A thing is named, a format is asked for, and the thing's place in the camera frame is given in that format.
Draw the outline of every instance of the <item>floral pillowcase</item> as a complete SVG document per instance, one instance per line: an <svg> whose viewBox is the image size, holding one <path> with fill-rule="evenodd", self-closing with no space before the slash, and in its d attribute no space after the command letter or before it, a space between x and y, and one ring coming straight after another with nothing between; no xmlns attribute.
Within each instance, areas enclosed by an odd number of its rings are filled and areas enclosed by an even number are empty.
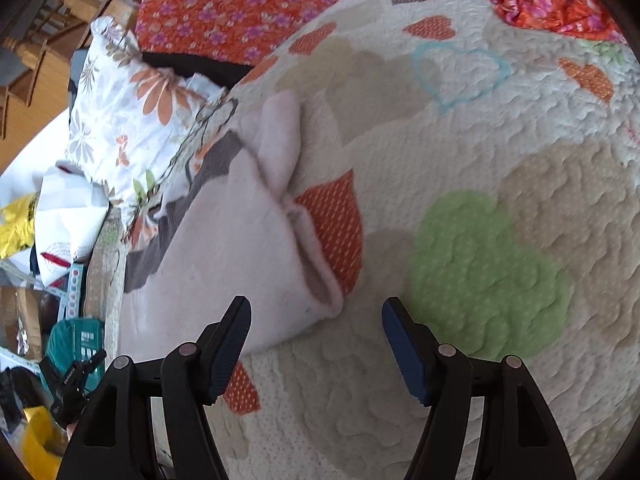
<svg viewBox="0 0 640 480"><path fill-rule="evenodd" d="M131 32L111 17L91 24L91 46L71 110L66 158L104 187L128 229L204 127L223 89L200 74L152 68Z"/></svg>

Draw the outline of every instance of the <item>white paper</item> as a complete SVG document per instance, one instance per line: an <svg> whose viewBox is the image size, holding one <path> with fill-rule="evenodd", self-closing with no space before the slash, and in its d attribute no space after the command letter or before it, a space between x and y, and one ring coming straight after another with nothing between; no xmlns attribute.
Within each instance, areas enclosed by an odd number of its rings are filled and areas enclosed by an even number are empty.
<svg viewBox="0 0 640 480"><path fill-rule="evenodd" d="M68 268L47 260L42 253L70 264L90 256L108 208L101 186L58 168L47 171L35 217L38 266L45 286L65 276Z"/></svg>

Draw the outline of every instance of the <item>white quilt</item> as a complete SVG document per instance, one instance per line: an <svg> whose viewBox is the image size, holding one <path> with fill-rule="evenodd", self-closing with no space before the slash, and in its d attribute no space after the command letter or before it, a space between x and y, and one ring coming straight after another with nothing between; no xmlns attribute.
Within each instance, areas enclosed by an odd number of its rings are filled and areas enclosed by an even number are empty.
<svg viewBox="0 0 640 480"><path fill-rule="evenodd" d="M626 46L487 0L342 0L235 87L237 116L302 100L290 192L346 299L207 409L230 478L403 478L428 410L383 335L395 295L468 355L520 355L596 478L640 412L639 77ZM460 479L480 401L470 419Z"/></svg>

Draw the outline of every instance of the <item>screw head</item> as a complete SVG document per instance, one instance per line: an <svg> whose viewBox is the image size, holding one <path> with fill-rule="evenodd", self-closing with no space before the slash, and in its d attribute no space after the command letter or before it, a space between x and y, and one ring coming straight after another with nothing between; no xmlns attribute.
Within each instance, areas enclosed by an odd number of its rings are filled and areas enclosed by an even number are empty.
<svg viewBox="0 0 640 480"><path fill-rule="evenodd" d="M520 368L522 366L522 361L515 355L507 356L505 361L511 368Z"/></svg>
<svg viewBox="0 0 640 480"><path fill-rule="evenodd" d="M121 355L120 357L116 357L113 361L113 367L116 368L116 370L122 370L128 364L129 364L129 358L126 355Z"/></svg>
<svg viewBox="0 0 640 480"><path fill-rule="evenodd" d="M185 343L178 349L178 353L182 356L189 356L195 354L195 351L198 349L194 343Z"/></svg>
<svg viewBox="0 0 640 480"><path fill-rule="evenodd" d="M444 355L444 357L452 357L456 354L456 348L453 345L445 343L444 345L438 346L438 352L440 355Z"/></svg>

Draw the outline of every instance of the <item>orange heart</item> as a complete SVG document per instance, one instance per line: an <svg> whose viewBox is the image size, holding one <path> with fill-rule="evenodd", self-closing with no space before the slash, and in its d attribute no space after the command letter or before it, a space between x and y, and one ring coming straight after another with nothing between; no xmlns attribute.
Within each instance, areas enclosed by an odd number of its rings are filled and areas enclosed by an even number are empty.
<svg viewBox="0 0 640 480"><path fill-rule="evenodd" d="M449 40L456 35L453 30L451 20L447 16L429 16L419 22L407 25L403 30L412 36L418 36L425 40Z"/></svg>
<svg viewBox="0 0 640 480"><path fill-rule="evenodd" d="M316 49L324 38L331 34L335 30L335 22L327 23L316 30L300 36L289 47L291 54L301 54L304 56L310 56L310 54Z"/></svg>
<svg viewBox="0 0 640 480"><path fill-rule="evenodd" d="M268 69L275 65L277 60L278 56L271 56L267 59L263 59L260 63L258 63L257 66L254 67L253 70L251 70L251 72L249 72L241 79L240 84L245 85L247 83L250 83L251 81L255 81L261 75L264 75Z"/></svg>
<svg viewBox="0 0 640 480"><path fill-rule="evenodd" d="M258 390L255 389L251 377L240 361L236 363L223 398L229 409L238 415L246 415L260 410Z"/></svg>
<svg viewBox="0 0 640 480"><path fill-rule="evenodd" d="M568 57L561 57L558 64L564 72L569 77L575 79L582 88L587 89L607 104L611 101L613 97L613 86L607 75L597 66L592 64L580 66Z"/></svg>
<svg viewBox="0 0 640 480"><path fill-rule="evenodd" d="M353 170L338 180L307 189L296 198L309 211L326 262L346 296L362 269L362 218L353 189Z"/></svg>

